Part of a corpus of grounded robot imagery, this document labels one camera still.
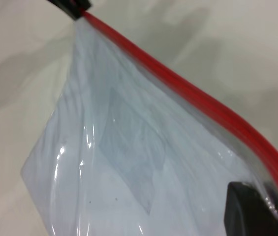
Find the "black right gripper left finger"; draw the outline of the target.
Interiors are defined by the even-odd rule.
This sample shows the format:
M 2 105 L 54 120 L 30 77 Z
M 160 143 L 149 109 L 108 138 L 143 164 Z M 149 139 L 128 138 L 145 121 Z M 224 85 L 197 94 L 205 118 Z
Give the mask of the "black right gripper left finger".
M 230 182 L 224 213 L 227 236 L 278 236 L 278 221 L 259 192 L 242 182 Z

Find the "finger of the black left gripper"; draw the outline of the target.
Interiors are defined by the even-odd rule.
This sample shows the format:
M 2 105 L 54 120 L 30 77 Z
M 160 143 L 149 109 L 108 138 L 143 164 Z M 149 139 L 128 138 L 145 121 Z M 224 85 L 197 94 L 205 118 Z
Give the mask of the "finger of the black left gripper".
M 76 5 L 79 7 L 79 9 L 88 10 L 91 8 L 92 3 L 89 0 L 76 0 Z
M 77 20 L 81 17 L 80 6 L 75 0 L 48 0 L 48 2 L 58 7 L 72 20 Z

